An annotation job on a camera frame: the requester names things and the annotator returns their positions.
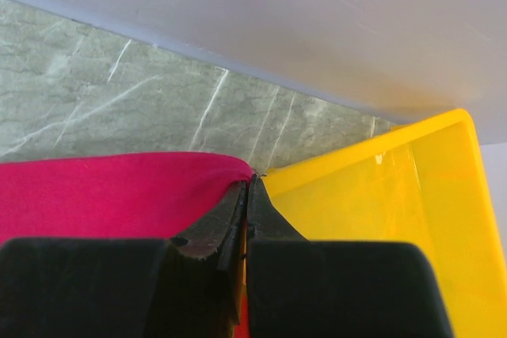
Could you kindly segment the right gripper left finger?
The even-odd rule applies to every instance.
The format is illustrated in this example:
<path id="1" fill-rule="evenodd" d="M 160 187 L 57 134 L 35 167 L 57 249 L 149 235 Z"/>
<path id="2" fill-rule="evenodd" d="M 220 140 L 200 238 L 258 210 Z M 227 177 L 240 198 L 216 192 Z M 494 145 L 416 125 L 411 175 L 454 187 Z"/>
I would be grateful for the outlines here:
<path id="1" fill-rule="evenodd" d="M 23 237 L 1 247 L 4 337 L 231 337 L 247 185 L 158 239 Z"/>

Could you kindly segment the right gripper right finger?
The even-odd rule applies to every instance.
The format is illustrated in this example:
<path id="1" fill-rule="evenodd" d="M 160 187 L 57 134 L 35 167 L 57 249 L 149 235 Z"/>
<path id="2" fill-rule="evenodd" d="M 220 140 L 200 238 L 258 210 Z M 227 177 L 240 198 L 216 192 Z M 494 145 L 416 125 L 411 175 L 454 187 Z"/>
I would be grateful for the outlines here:
<path id="1" fill-rule="evenodd" d="M 252 337 L 450 337 L 424 253 L 405 242 L 311 241 L 253 177 L 246 209 Z"/>

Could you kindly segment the yellow plastic tray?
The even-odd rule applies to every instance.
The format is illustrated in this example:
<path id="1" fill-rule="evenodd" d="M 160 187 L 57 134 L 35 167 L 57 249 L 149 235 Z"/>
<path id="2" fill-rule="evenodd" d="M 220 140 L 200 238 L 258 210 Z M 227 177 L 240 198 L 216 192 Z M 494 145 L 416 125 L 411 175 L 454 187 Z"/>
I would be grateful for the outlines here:
<path id="1" fill-rule="evenodd" d="M 466 111 L 270 170 L 264 183 L 306 238 L 416 245 L 433 266 L 455 334 L 505 336 L 505 259 Z"/>

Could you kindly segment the pink t-shirt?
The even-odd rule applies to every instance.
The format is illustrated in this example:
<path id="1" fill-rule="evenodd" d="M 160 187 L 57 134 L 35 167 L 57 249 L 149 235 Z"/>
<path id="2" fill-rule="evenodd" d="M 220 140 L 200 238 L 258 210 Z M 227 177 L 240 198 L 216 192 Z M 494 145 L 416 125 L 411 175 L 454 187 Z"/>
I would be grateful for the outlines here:
<path id="1" fill-rule="evenodd" d="M 1 165 L 1 240 L 172 237 L 253 170 L 222 154 L 173 152 Z"/>

